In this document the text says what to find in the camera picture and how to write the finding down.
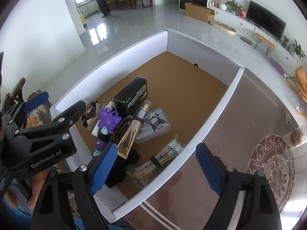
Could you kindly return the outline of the person's left hand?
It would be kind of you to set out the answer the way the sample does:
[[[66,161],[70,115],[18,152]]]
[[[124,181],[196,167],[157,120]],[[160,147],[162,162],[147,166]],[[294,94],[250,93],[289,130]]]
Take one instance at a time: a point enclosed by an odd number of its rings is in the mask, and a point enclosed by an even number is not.
[[[35,208],[35,205],[36,205],[38,196],[40,194],[40,191],[42,189],[43,183],[44,183],[44,179],[43,179],[43,173],[42,172],[39,172],[32,177],[32,185],[31,185],[32,196],[28,200],[28,208],[31,209],[31,210],[33,210]],[[10,192],[5,193],[4,200],[13,209],[18,209],[19,204],[16,201],[15,197]]]

